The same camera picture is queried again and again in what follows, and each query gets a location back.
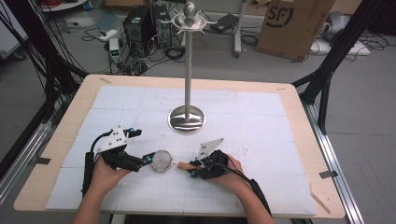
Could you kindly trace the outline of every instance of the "cable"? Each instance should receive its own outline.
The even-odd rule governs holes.
[[[151,69],[151,68],[153,68],[154,66],[160,64],[160,63],[166,63],[166,62],[169,62],[169,61],[172,61],[172,60],[171,60],[171,59],[168,59],[168,60],[165,60],[165,61],[162,61],[162,62],[159,62],[159,63],[155,63],[154,65],[150,66],[150,67],[148,68],[148,70]]]
[[[228,41],[230,41],[230,36],[229,36],[229,35],[228,35],[228,36],[212,35],[212,36],[221,37],[221,38],[228,38]],[[204,43],[205,48],[204,48],[204,49],[200,49],[200,50],[206,50],[207,52],[212,53],[212,54],[226,54],[226,53],[232,53],[232,51],[230,51],[230,50],[227,50],[227,51],[212,51],[212,50],[210,50],[209,45],[208,45],[208,44],[206,43],[206,41],[205,41],[205,37],[204,37],[204,38],[195,37],[194,40],[199,40],[199,41],[201,41],[201,42]]]
[[[179,49],[179,48],[169,48],[163,51],[165,56],[172,61],[180,60],[181,58],[183,58],[185,52],[186,52],[185,49]]]
[[[347,59],[347,60],[350,60],[350,61],[352,61],[352,62],[355,62],[356,59],[358,58],[359,52],[360,52],[361,50],[363,50],[363,49],[365,49],[365,48],[361,48],[361,49],[359,49],[358,51],[356,51],[356,53],[355,53],[353,59],[350,59],[350,58],[348,58],[347,56],[346,56],[346,59]]]
[[[159,62],[159,61],[162,61],[164,58],[166,58],[166,55],[164,54],[164,49],[162,49],[162,50],[160,50],[160,51],[157,51],[157,52],[161,52],[162,54],[163,54],[163,56],[161,57],[161,59],[152,59],[152,58],[150,58],[150,56],[153,56],[154,54],[152,54],[152,55],[149,55],[148,57],[147,57],[147,59],[149,60],[149,61],[151,61],[151,62],[153,62],[153,63],[156,63],[156,62]]]
[[[93,41],[93,40],[96,39],[96,40],[99,40],[99,41],[101,41],[101,42],[104,42],[103,40],[97,38],[96,36],[94,36],[94,35],[88,33],[89,31],[92,31],[92,30],[98,30],[99,33],[101,33],[102,35],[106,36],[106,33],[100,31],[100,28],[99,28],[99,27],[95,27],[95,28],[91,28],[91,29],[85,30],[84,33],[85,33],[86,35],[84,35],[84,36],[81,38],[81,40],[83,40],[83,41]]]
[[[256,46],[257,43],[259,42],[259,38],[255,35],[242,35],[241,41],[242,43],[245,43],[247,45]]]
[[[226,157],[228,158],[229,161],[232,161],[232,160],[230,160],[230,157],[227,154],[225,154],[225,155],[226,155]],[[265,210],[267,210],[268,214],[270,216],[272,216],[269,204],[268,204],[267,200],[265,199],[265,196],[262,193],[262,190],[260,189],[259,184],[254,179],[249,179],[241,171],[239,171],[237,169],[233,169],[233,168],[231,168],[229,166],[223,165],[223,164],[218,163],[218,162],[211,162],[208,165],[221,167],[221,168],[223,168],[226,171],[232,172],[233,174],[236,174],[236,175],[240,176],[243,180],[245,180],[251,186],[253,192],[256,194],[256,196],[259,198],[259,200],[262,202],[262,205],[264,206]]]
[[[41,148],[42,148],[44,145],[46,145],[46,144],[50,141],[51,137],[52,137],[52,136],[50,136],[49,138],[47,138],[47,140],[45,140],[44,142],[42,142],[41,145],[38,147],[38,149],[37,149],[36,152],[35,152],[35,158],[36,158],[36,159],[39,159],[39,158],[40,158],[40,156],[39,156],[38,154],[40,153]]]
[[[154,49],[154,42],[155,42],[154,38],[155,38],[155,36],[158,36],[158,35],[160,35],[161,33],[162,33],[162,32],[160,31],[158,34],[154,35],[154,36],[148,41],[148,52],[149,52],[148,55],[151,55],[151,54],[155,53],[156,50],[154,51],[154,50],[151,50],[151,49],[150,49],[150,43],[152,43],[151,46],[152,46],[152,49]]]
[[[132,70],[133,70],[132,75],[140,76],[143,73],[145,73],[147,70],[149,70],[149,68],[145,62],[138,61],[132,65]]]
[[[56,6],[56,2],[46,2],[45,4],[48,6]],[[5,8],[3,2],[1,2],[1,5],[2,8]],[[18,3],[7,1],[7,5],[18,20],[22,29],[29,36],[29,42],[33,42],[33,45],[29,44],[15,30],[9,19],[7,10],[5,10],[5,14],[1,12],[0,20],[20,42],[21,47],[30,57],[41,87],[46,93],[46,117],[44,117],[44,121],[46,121],[56,112],[54,110],[56,101],[58,101],[60,105],[64,105],[72,100],[79,87],[78,79],[75,75],[82,78],[86,76],[86,73],[73,65],[73,60],[75,59],[65,47],[61,35],[61,30],[63,30],[63,28],[60,28],[61,26],[58,25],[56,20],[54,20],[54,25],[49,23],[47,18],[42,14],[41,5],[38,6],[35,1],[32,0]],[[54,34],[56,41],[61,47],[64,58],[53,45],[49,33]]]
[[[59,29],[58,22],[56,21],[55,17],[52,17],[52,18],[53,18],[53,21],[54,21],[54,23],[55,23],[55,27],[57,28],[58,35],[61,37],[61,40],[58,38],[58,35],[55,34],[55,32],[54,32],[52,26],[50,25],[50,22],[49,22],[45,17],[43,17],[43,15],[41,14],[41,11],[39,11],[36,7],[33,7],[33,9],[35,10],[35,14],[37,15],[37,17],[38,17],[38,15],[40,15],[40,17],[42,18],[42,21],[43,21],[44,23],[47,24],[47,26],[49,27],[49,29],[51,30],[51,32],[54,34],[54,36],[55,36],[55,38],[56,38],[56,40],[57,40],[59,46],[61,47],[61,51],[62,51],[63,53],[64,53],[64,51],[67,52],[67,55],[64,53],[64,57],[65,57],[66,59],[68,58],[68,61],[70,61],[70,63],[73,64],[73,65],[74,65],[74,62],[75,62],[75,63],[82,69],[83,72],[85,72],[85,73],[88,74],[88,72],[83,68],[83,66],[74,58],[74,56],[73,56],[73,55],[70,53],[70,51],[68,50],[68,48],[67,48],[67,46],[66,46],[66,44],[65,44],[65,42],[64,42],[64,37],[62,36],[62,32],[61,32],[61,30]]]
[[[113,132],[113,130],[110,130],[110,132],[107,133],[102,133],[101,135],[99,135],[98,137],[96,137],[96,139],[93,141],[92,145],[91,145],[91,150],[90,152],[93,152],[93,148],[95,147],[96,143],[103,137],[109,136],[111,133]]]
[[[201,13],[204,14],[209,19],[209,21],[212,21],[212,19],[210,19],[210,17],[208,17],[203,10],[201,10]]]

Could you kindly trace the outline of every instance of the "metal rod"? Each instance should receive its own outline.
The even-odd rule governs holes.
[[[329,103],[329,92],[330,92],[330,84],[332,79],[329,78],[326,84],[323,87],[323,90],[320,95],[320,108],[318,114],[318,126],[320,127],[322,133],[326,135],[326,114],[327,114],[327,105]]]
[[[185,78],[185,99],[184,114],[185,119],[190,118],[191,104],[191,58],[192,58],[192,32],[186,31],[186,78]]]

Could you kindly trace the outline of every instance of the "cardboard box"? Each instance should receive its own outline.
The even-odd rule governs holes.
[[[331,11],[340,11],[346,15],[353,15],[360,4],[361,0],[335,0]]]
[[[149,6],[149,0],[105,0],[107,7],[132,7],[134,5]]]
[[[259,3],[254,3],[253,0],[247,0],[245,15],[264,16],[269,2],[269,0],[260,0]]]
[[[305,59],[335,0],[272,0],[256,50],[297,61]]]

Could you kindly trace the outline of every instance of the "round metal base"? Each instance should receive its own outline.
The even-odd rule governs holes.
[[[193,134],[201,131],[206,123],[204,112],[190,105],[190,117],[186,119],[184,105],[176,107],[171,111],[168,118],[169,126],[173,131],[181,134]]]

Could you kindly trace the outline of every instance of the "white paper sheet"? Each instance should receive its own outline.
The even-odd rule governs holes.
[[[191,178],[176,166],[178,161],[193,160],[201,143],[224,138],[219,149],[242,162],[245,175],[260,184],[275,216],[316,213],[277,94],[193,90],[191,104],[201,108],[207,118],[206,126],[193,135],[175,133],[167,123],[169,112],[183,104],[184,90],[102,87],[64,160],[47,209],[78,208],[85,153],[98,135],[120,125],[143,131],[128,140],[128,154],[140,158],[164,149],[172,154],[174,165],[165,173],[146,166],[125,176],[106,196],[103,210],[244,215],[234,195],[208,181]]]

